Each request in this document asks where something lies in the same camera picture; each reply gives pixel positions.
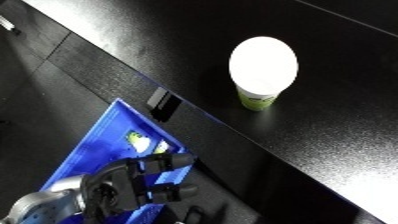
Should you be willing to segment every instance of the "white object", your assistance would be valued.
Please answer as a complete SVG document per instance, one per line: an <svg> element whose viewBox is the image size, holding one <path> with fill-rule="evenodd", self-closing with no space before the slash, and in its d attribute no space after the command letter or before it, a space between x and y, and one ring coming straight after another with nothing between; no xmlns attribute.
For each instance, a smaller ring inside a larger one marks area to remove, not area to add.
<svg viewBox="0 0 398 224"><path fill-rule="evenodd" d="M229 71L242 103L249 109L261 110L293 83L298 63L293 50L284 42L254 37L234 49Z"/></svg>

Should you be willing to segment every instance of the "green object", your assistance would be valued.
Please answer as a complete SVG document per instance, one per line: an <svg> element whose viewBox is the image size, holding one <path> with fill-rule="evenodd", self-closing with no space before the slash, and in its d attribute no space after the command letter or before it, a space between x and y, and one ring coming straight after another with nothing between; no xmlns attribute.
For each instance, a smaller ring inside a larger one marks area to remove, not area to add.
<svg viewBox="0 0 398 224"><path fill-rule="evenodd" d="M149 148L151 140L147 136L131 131L126 136L127 141L134 146L138 153L142 153Z"/></svg>
<svg viewBox="0 0 398 224"><path fill-rule="evenodd" d="M265 98L265 99L255 99L255 98L249 98L245 96L243 93L238 91L239 98L247 109L253 110L253 111L261 111L266 107L271 106L271 104L275 101L276 96Z"/></svg>

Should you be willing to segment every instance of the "black surface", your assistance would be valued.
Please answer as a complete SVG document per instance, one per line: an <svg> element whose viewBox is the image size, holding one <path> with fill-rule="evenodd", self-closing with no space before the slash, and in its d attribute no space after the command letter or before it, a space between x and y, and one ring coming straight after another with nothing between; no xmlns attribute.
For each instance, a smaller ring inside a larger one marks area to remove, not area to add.
<svg viewBox="0 0 398 224"><path fill-rule="evenodd" d="M151 117L146 97L156 86L87 41L71 35L49 60L107 102L123 97ZM206 173L214 172L223 187L277 223L352 224L366 214L187 103L158 124L211 167ZM363 220L379 223L369 215Z"/></svg>
<svg viewBox="0 0 398 224"><path fill-rule="evenodd" d="M358 206L398 222L395 37L287 0L26 2ZM297 81L263 113L239 105L227 68L232 49L257 35L285 41L300 63Z"/></svg>
<svg viewBox="0 0 398 224"><path fill-rule="evenodd" d="M0 29L0 107L42 62L13 33Z"/></svg>
<svg viewBox="0 0 398 224"><path fill-rule="evenodd" d="M18 0L1 4L0 15L22 31L17 36L0 27L1 107L61 43L69 30Z"/></svg>
<svg viewBox="0 0 398 224"><path fill-rule="evenodd" d="M21 31L15 38L42 59L47 58L69 34L69 30L19 0L1 4L0 15Z"/></svg>
<svg viewBox="0 0 398 224"><path fill-rule="evenodd" d="M382 2L377 0L298 0L298 2L355 20L382 32L398 35L398 18L396 16L398 3L394 0Z"/></svg>
<svg viewBox="0 0 398 224"><path fill-rule="evenodd" d="M0 217L40 189L108 104L45 62L0 109Z"/></svg>
<svg viewBox="0 0 398 224"><path fill-rule="evenodd" d="M197 185L200 189L198 195L169 203L154 224L182 222L193 206L199 206L203 216L201 223L192 224L271 224L198 169L193 169L184 183Z"/></svg>

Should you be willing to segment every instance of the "small black object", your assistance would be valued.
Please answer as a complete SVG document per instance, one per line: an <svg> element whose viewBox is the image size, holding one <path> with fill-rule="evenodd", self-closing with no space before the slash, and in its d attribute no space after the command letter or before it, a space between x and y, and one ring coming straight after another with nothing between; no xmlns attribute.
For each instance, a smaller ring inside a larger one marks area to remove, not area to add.
<svg viewBox="0 0 398 224"><path fill-rule="evenodd" d="M12 28L11 32L13 32L15 35L20 35L22 32L20 30L18 30L17 28Z"/></svg>
<svg viewBox="0 0 398 224"><path fill-rule="evenodd" d="M181 104L181 100L163 88L158 88L147 102L153 118L166 122Z"/></svg>

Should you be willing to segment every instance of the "blue bin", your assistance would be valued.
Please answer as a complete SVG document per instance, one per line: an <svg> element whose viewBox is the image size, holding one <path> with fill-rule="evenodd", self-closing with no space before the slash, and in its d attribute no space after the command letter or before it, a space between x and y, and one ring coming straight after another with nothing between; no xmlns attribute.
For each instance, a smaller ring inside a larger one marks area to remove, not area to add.
<svg viewBox="0 0 398 224"><path fill-rule="evenodd" d="M150 139L147 150L139 152L126 136L138 132ZM47 180L41 190L46 190L59 179L96 173L109 162L122 158L136 158L152 154L160 142L169 145L171 153L187 152L186 148L174 137L159 128L121 99L115 100L83 140L70 153L61 166ZM181 183L191 166L147 177L148 184ZM163 205L148 204L131 213L109 218L106 223L112 224L149 224L156 218ZM82 223L77 215L66 219L63 224Z"/></svg>

